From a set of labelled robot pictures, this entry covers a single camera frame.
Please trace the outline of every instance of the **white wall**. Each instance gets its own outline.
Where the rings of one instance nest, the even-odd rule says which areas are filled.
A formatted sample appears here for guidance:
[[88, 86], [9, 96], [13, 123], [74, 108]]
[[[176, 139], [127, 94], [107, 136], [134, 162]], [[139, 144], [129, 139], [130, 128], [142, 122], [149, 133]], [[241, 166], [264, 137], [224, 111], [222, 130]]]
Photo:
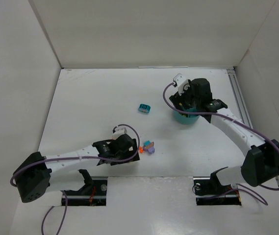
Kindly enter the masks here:
[[279, 0], [236, 73], [254, 128], [279, 141]]
[[0, 0], [0, 235], [19, 200], [9, 177], [41, 138], [60, 66], [27, 0]]
[[63, 67], [238, 65], [275, 0], [32, 0]]

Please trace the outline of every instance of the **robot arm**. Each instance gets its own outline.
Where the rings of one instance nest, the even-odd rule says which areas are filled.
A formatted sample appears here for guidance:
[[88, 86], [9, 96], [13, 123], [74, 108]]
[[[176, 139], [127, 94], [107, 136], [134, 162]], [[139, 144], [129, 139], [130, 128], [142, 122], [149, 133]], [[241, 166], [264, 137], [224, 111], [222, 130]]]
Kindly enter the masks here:
[[[83, 149], [45, 157], [36, 152], [14, 172], [15, 175], [24, 167], [35, 164], [14, 177], [16, 187], [24, 203], [38, 199], [47, 191], [74, 190], [84, 194], [93, 186], [86, 169], [101, 164], [138, 161], [137, 148], [136, 139], [127, 135], [126, 128], [118, 127], [114, 130], [113, 139], [97, 141]], [[96, 156], [101, 156], [102, 160], [99, 161]]]
[[[223, 101], [212, 98], [210, 83], [205, 78], [190, 81], [178, 74], [174, 83], [178, 91], [170, 100], [175, 108], [186, 111], [196, 107], [201, 116], [223, 131], [245, 156], [243, 165], [222, 168], [213, 172], [210, 179], [202, 180], [198, 195], [218, 194], [219, 188], [232, 183], [248, 183], [256, 187], [279, 175], [279, 154], [270, 144], [233, 121], [208, 114], [218, 113], [241, 122]], [[279, 148], [276, 140], [272, 142]]]

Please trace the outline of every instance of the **white table surface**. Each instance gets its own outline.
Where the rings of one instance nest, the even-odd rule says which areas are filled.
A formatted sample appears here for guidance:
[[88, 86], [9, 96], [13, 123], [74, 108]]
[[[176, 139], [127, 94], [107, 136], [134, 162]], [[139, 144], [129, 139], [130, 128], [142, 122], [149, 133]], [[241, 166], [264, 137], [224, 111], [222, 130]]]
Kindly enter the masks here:
[[[244, 193], [241, 207], [196, 206], [188, 176], [208, 176], [221, 167], [242, 164], [244, 157], [203, 118], [192, 126], [175, 122], [162, 92], [179, 72], [189, 79], [207, 78], [213, 96], [239, 116], [226, 70], [62, 70], [39, 148], [43, 155], [107, 139], [119, 123], [133, 126], [141, 141], [154, 141], [156, 152], [141, 154], [135, 163], [88, 169], [93, 176], [144, 177], [109, 178], [107, 206], [69, 208], [60, 235], [279, 234], [279, 192], [255, 188], [268, 201], [267, 207]], [[175, 91], [170, 88], [167, 97]], [[148, 115], [138, 112], [140, 103], [151, 106]], [[275, 180], [267, 185], [277, 186]], [[45, 212], [60, 200], [60, 192], [51, 192], [32, 203], [20, 202], [10, 234], [40, 234]], [[46, 235], [55, 234], [63, 209], [56, 207], [49, 215]]]
[[[193, 126], [174, 120], [162, 92], [179, 72], [189, 79], [207, 78], [213, 97], [239, 116], [226, 70], [62, 70], [39, 151], [43, 155], [72, 152], [109, 139], [115, 125], [126, 123], [137, 130], [142, 143], [154, 141], [155, 153], [141, 154], [141, 160], [132, 164], [90, 167], [92, 176], [206, 176], [242, 164], [237, 146], [204, 118]], [[176, 91], [170, 88], [167, 97]], [[151, 106], [148, 115], [138, 112], [141, 103]]]

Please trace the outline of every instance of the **blue cup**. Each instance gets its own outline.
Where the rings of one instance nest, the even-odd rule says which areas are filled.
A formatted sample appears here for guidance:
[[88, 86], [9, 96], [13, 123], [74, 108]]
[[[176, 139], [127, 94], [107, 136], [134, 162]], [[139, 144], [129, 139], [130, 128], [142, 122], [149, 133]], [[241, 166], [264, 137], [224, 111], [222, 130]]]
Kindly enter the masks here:
[[[187, 110], [184, 110], [186, 112], [197, 112], [196, 108], [190, 108]], [[177, 111], [174, 111], [174, 118], [176, 119], [177, 122], [184, 124], [184, 125], [190, 125], [194, 124], [198, 118], [199, 115], [185, 115], [185, 114], [180, 114]]]

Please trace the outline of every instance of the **small toy piece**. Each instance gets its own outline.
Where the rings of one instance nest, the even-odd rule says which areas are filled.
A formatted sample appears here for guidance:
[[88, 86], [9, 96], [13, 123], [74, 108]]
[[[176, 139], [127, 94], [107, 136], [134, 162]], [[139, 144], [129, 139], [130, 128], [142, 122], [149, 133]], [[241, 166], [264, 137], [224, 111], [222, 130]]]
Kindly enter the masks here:
[[148, 152], [149, 154], [154, 153], [155, 152], [154, 142], [150, 142], [150, 141], [144, 142], [143, 149], [145, 152]]
[[147, 145], [149, 145], [149, 144], [150, 144], [150, 141], [144, 142], [144, 146], [147, 146]]
[[145, 113], [145, 114], [148, 114], [150, 112], [150, 106], [147, 105], [147, 104], [140, 104], [139, 108], [138, 108], [138, 111], [142, 112], [142, 113]]
[[143, 153], [143, 152], [144, 152], [144, 149], [143, 149], [142, 146], [139, 147], [139, 152], [140, 152], [140, 153]]

